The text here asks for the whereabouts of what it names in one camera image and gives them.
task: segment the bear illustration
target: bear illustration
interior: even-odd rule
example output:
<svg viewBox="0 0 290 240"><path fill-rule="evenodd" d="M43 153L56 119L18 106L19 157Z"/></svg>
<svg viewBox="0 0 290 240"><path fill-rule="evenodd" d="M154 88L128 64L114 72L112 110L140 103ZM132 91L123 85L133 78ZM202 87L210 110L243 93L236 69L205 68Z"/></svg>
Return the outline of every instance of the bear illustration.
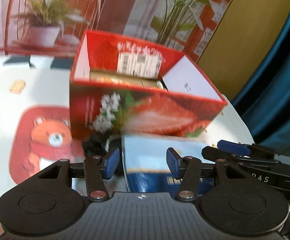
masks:
<svg viewBox="0 0 290 240"><path fill-rule="evenodd" d="M60 106L34 107L19 122L10 155L9 171L16 184L59 159L81 162L81 142L70 133L69 109Z"/></svg>

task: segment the teal curtain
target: teal curtain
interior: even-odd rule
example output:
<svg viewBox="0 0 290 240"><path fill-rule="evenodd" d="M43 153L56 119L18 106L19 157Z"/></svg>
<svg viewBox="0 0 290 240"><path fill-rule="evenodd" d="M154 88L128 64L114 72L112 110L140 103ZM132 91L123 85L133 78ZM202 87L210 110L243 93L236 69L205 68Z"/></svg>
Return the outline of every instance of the teal curtain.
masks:
<svg viewBox="0 0 290 240"><path fill-rule="evenodd" d="M290 13L271 50L232 101L254 141L290 146Z"/></svg>

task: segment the silver screw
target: silver screw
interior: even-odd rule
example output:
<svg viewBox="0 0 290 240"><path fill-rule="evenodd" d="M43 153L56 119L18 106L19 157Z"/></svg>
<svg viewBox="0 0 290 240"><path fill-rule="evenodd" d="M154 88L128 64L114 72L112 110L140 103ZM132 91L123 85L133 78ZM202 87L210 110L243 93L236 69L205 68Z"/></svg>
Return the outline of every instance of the silver screw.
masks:
<svg viewBox="0 0 290 240"><path fill-rule="evenodd" d="M91 193L92 198L101 199L106 197L106 193L101 190L96 190Z"/></svg>
<svg viewBox="0 0 290 240"><path fill-rule="evenodd" d="M194 197L194 193L189 191L189 190L183 190L180 193L178 193L178 195L181 198L193 198Z"/></svg>

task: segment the black and white checkered pattern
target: black and white checkered pattern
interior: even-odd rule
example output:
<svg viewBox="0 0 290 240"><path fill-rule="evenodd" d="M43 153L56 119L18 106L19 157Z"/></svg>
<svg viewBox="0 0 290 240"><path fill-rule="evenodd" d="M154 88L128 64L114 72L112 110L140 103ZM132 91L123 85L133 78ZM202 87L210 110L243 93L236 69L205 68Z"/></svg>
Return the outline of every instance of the black and white checkered pattern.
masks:
<svg viewBox="0 0 290 240"><path fill-rule="evenodd" d="M49 56L0 56L0 67L20 66L70 70L74 59Z"/></svg>

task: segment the red box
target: red box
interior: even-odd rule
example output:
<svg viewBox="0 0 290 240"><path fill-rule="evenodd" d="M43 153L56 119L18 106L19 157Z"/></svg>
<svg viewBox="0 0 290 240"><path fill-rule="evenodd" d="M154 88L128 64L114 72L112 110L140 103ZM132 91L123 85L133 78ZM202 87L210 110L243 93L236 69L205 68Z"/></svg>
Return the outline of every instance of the red box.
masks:
<svg viewBox="0 0 290 240"><path fill-rule="evenodd" d="M90 80L93 69L162 79L168 91ZM71 130L77 139L93 131L196 137L227 104L183 52L101 31L86 31L69 87Z"/></svg>

